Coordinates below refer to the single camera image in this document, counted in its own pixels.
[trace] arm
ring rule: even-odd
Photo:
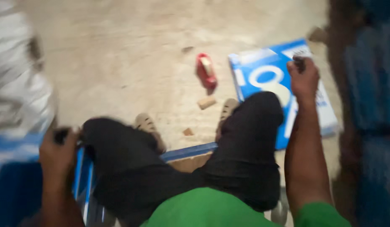
[[[71,193],[78,132],[69,131],[64,145],[48,132],[40,147],[43,227],[84,227],[81,211]]]
[[[313,61],[304,59],[305,70],[298,72],[288,63],[291,87],[298,101],[298,114],[286,149],[285,178],[290,210],[296,216],[308,203],[332,204],[328,170],[323,155],[315,93],[319,75]]]

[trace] blue and white packaging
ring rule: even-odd
[[[229,55],[239,101],[244,101],[260,91],[271,91],[278,96],[283,108],[284,122],[278,129],[276,149],[287,147],[298,111],[286,67],[286,63],[292,60],[294,55],[311,56],[304,39]],[[319,81],[316,102],[322,136],[334,134],[338,130],[338,120],[322,81]]]

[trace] hand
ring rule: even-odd
[[[64,145],[54,141],[53,131],[48,131],[40,147],[43,186],[50,191],[70,191],[76,165],[76,143],[79,128],[70,129]]]
[[[287,70],[292,77],[290,86],[299,104],[311,102],[315,104],[319,72],[311,58],[302,57],[301,59],[305,64],[305,70],[302,73],[299,73],[294,61],[287,63]]]

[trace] green shirt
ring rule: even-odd
[[[157,207],[141,227],[279,227],[237,197],[211,188],[197,188],[174,196]],[[349,227],[329,204],[305,205],[295,227]]]

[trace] wooden scrap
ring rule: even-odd
[[[190,128],[187,128],[183,131],[184,135],[186,136],[193,136],[194,133],[192,132],[192,130]]]
[[[328,36],[327,32],[324,29],[315,27],[311,31],[311,33],[310,33],[310,35],[308,37],[308,40],[310,40],[311,42],[326,43],[327,36]]]
[[[189,51],[191,51],[194,47],[193,46],[187,46],[187,47],[184,47],[181,49],[181,52],[186,54],[188,53]]]
[[[216,99],[213,96],[208,96],[198,101],[198,106],[201,110],[204,110],[213,104],[216,104]]]

